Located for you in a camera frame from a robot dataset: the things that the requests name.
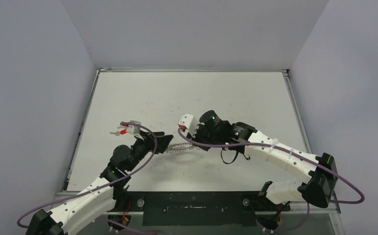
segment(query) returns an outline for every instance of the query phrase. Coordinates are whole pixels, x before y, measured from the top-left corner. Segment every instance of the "white tabletop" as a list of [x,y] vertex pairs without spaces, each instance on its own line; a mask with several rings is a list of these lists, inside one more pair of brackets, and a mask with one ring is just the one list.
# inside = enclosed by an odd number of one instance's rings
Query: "white tabletop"
[[[152,131],[177,134],[181,114],[199,118],[213,109],[222,120],[242,121],[295,149],[305,150],[281,72],[102,72],[71,169],[69,191],[81,191],[100,175],[115,147],[132,145],[114,136],[121,121],[137,120]],[[284,170],[242,155],[225,165],[219,149],[159,154],[132,176],[129,191],[260,190],[266,181],[294,178]],[[233,152],[224,152],[226,161]]]

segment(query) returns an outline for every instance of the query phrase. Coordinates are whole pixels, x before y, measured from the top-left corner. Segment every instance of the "screw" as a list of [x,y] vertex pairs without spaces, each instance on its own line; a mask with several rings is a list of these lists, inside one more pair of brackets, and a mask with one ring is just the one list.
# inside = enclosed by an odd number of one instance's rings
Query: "screw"
[[247,207],[250,205],[250,200],[248,198],[245,198],[244,200],[242,200],[242,204]]
[[143,199],[137,200],[137,206],[138,207],[142,207],[143,205],[144,205],[144,200]]

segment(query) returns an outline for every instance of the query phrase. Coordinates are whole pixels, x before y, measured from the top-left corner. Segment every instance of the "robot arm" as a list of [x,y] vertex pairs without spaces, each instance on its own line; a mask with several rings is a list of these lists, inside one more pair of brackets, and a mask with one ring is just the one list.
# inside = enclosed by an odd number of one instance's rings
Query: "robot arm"
[[[154,149],[153,137],[149,133],[140,131],[136,126],[128,126],[121,134],[125,133],[136,137],[134,145],[130,147],[120,145],[115,148],[110,162],[101,175],[79,194],[90,193],[68,200],[48,212],[43,209],[36,212],[26,235],[75,235],[104,212],[114,207],[124,207],[123,202],[127,201],[124,200],[127,198],[124,187],[130,177],[103,188],[101,186],[127,176],[126,171],[133,170],[147,153]],[[165,135],[164,132],[154,134],[158,142],[154,154],[164,153],[173,136]]]
[[[188,130],[187,138],[205,144],[259,143],[257,145],[229,147],[250,157],[259,157],[269,163],[290,172],[299,180],[285,182],[266,182],[260,191],[272,203],[287,201],[307,201],[317,207],[326,208],[329,205],[337,178],[315,165],[295,157],[300,155],[311,162],[323,165],[336,171],[333,156],[324,153],[322,157],[295,150],[278,139],[272,139],[254,127],[243,122],[230,124],[221,120],[213,110],[204,113],[199,121],[190,114],[181,115],[179,127]],[[209,147],[200,146],[205,151]]]

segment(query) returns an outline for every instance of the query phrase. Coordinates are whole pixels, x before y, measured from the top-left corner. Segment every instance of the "black strap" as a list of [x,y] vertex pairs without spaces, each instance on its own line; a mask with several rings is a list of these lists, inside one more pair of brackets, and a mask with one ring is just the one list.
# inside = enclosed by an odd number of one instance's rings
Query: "black strap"
[[223,149],[221,150],[221,159],[222,159],[222,161],[223,161],[224,164],[229,165],[229,164],[235,162],[236,158],[238,157],[238,151],[237,151],[237,152],[235,153],[235,157],[234,157],[234,159],[232,160],[232,162],[227,163],[226,161],[224,161],[224,158],[222,157],[222,151],[224,151],[224,150],[223,150]]

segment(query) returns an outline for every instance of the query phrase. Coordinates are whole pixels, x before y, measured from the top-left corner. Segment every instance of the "white wall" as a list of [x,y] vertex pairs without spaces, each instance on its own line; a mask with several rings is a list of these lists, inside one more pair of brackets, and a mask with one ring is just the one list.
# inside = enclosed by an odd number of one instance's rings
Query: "white wall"
[[62,0],[98,67],[286,69],[328,0]]
[[[341,205],[349,235],[378,234],[378,1],[330,0],[290,71],[315,153],[366,195]],[[357,199],[344,183],[339,199]]]
[[94,76],[59,0],[0,0],[0,235],[61,189]]

